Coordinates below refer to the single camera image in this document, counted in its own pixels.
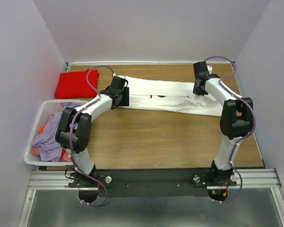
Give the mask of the white t-shirt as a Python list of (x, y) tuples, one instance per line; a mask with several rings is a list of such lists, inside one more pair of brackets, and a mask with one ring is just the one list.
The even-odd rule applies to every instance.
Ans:
[(193, 94), (194, 83), (119, 77), (129, 82), (127, 108), (217, 117), (222, 114), (222, 106), (212, 95)]

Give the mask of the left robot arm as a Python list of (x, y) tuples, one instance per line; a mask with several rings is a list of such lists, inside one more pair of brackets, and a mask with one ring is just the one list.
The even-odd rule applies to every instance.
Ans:
[(55, 141), (70, 150), (75, 171), (80, 174), (79, 181), (86, 187), (97, 181), (95, 164), (86, 150), (91, 123), (104, 112), (120, 106), (129, 106), (128, 80), (124, 76), (114, 76), (110, 86), (99, 92), (92, 101), (76, 108), (66, 107), (62, 111)]

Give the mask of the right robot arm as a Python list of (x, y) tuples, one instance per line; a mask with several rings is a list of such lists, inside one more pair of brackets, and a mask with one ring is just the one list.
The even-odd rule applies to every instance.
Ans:
[(208, 186), (220, 185), (233, 176), (233, 163), (239, 146), (255, 129), (253, 101), (230, 90), (218, 75), (209, 72), (205, 61), (193, 64), (193, 70), (195, 76), (193, 94), (212, 95), (222, 106), (221, 146), (210, 170), (200, 177)]

